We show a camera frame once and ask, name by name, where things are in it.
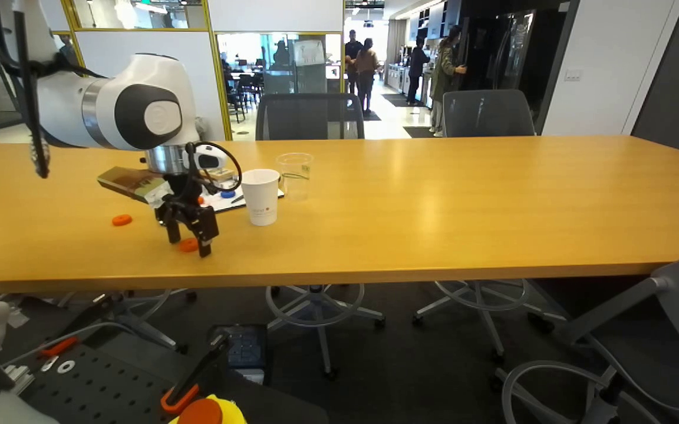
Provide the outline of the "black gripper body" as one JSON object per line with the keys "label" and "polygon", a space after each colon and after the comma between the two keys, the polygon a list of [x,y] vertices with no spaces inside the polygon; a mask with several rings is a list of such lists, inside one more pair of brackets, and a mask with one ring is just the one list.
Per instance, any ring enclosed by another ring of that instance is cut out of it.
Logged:
{"label": "black gripper body", "polygon": [[149,167],[193,209],[206,208],[218,193],[236,193],[243,179],[236,155],[216,141],[159,147],[149,153]]}

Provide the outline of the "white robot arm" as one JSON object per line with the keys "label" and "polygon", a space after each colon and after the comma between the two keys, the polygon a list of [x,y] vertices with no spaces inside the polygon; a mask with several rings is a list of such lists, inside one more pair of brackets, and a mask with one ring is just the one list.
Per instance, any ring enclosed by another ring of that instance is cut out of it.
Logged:
{"label": "white robot arm", "polygon": [[145,150],[154,182],[145,202],[171,243],[179,243],[186,227],[207,258],[220,235],[207,195],[236,192],[243,170],[225,147],[202,137],[185,67],[138,53],[107,79],[59,57],[38,0],[12,0],[12,24],[37,173],[49,175],[47,147]]}

